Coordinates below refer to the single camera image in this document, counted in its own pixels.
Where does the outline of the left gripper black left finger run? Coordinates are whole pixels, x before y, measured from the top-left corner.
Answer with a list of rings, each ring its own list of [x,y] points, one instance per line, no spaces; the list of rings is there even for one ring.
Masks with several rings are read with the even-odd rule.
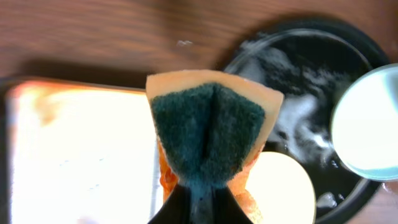
[[[190,208],[191,190],[177,184],[148,224],[189,224]]]

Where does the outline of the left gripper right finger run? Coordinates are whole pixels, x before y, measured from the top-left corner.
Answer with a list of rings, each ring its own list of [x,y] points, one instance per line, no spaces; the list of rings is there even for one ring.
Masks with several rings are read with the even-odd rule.
[[[228,187],[213,190],[214,224],[252,224]]]

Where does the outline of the yellow plate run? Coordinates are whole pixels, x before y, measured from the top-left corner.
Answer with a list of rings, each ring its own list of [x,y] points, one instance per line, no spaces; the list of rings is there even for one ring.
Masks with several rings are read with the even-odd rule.
[[[262,215],[263,224],[313,224],[316,199],[312,181],[294,159],[262,152],[252,167],[246,190]]]

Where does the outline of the green yellow sponge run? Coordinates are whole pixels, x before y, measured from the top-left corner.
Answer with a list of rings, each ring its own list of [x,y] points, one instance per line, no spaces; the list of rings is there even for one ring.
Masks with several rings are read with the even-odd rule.
[[[261,152],[283,94],[237,75],[183,70],[149,75],[146,96],[165,160],[191,190],[190,223],[214,223],[213,190]]]

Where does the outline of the light blue plate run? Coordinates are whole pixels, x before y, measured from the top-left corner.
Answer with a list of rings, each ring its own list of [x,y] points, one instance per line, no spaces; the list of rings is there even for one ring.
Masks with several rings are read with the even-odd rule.
[[[368,72],[343,93],[331,118],[331,139],[351,172],[397,180],[397,64]]]

